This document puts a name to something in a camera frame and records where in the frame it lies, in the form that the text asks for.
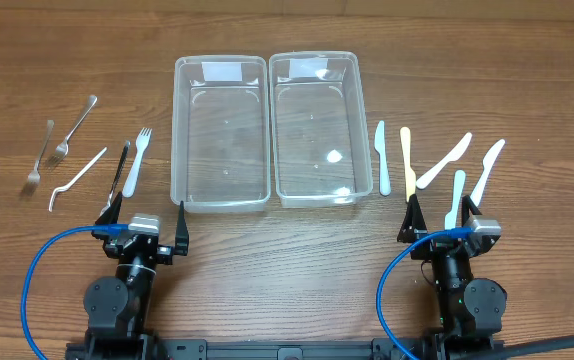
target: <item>blue cable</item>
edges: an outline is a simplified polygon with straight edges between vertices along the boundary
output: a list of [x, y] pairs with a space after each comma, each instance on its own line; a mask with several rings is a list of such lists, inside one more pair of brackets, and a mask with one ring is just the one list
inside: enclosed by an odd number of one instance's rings
[[109, 233], [111, 235], [118, 235], [121, 230], [127, 229], [127, 225], [124, 224], [112, 224], [112, 225], [96, 225], [96, 226], [81, 226], [73, 229], [69, 229], [67, 231], [63, 231], [60, 234], [54, 236], [49, 241], [40, 248], [34, 260], [29, 265], [29, 269], [27, 270], [27, 276], [25, 276], [25, 285], [23, 286], [23, 295], [20, 298], [20, 323], [23, 326], [23, 332], [25, 333], [25, 339], [27, 339], [27, 343], [29, 347], [34, 351], [36, 356], [40, 360], [47, 360], [45, 354], [38, 348], [34, 339], [31, 337], [31, 332], [29, 332], [29, 326], [27, 326], [27, 293], [29, 292], [29, 284], [31, 283], [31, 277], [34, 274], [34, 270], [36, 269], [36, 265], [38, 264], [38, 260], [40, 257], [43, 256], [45, 251], [56, 241], [64, 238], [65, 236], [69, 236], [79, 232], [85, 231], [103, 231]]
[[378, 290], [376, 291], [376, 313], [378, 314], [378, 320], [380, 320], [380, 325], [382, 325], [383, 330], [385, 330], [387, 336], [389, 336], [389, 339], [410, 360], [419, 360], [419, 359], [416, 356], [414, 356], [414, 354], [412, 354], [411, 351], [407, 350], [407, 348], [400, 342], [400, 340], [398, 340], [398, 338], [394, 335], [394, 333], [391, 332], [391, 329], [389, 329], [389, 325], [387, 325], [385, 317], [383, 316], [381, 298], [383, 295], [383, 287], [385, 286], [385, 281], [387, 281], [387, 276], [389, 276], [389, 273], [394, 269], [396, 265], [398, 265], [398, 263], [405, 256], [407, 256], [407, 254], [412, 252], [412, 250], [417, 248], [419, 245], [432, 239], [435, 239], [437, 237], [443, 237], [443, 236], [449, 237], [454, 240], [462, 239], [466, 238], [469, 234], [471, 234], [471, 232], [472, 232], [471, 228], [454, 228], [451, 230], [437, 231], [435, 233], [425, 236], [420, 240], [417, 240], [415, 243], [411, 244], [407, 249], [405, 249], [405, 251], [401, 252], [398, 256], [396, 256], [396, 258], [391, 262], [391, 264], [389, 264], [387, 269], [385, 269], [383, 276], [380, 278], [380, 282], [378, 283]]

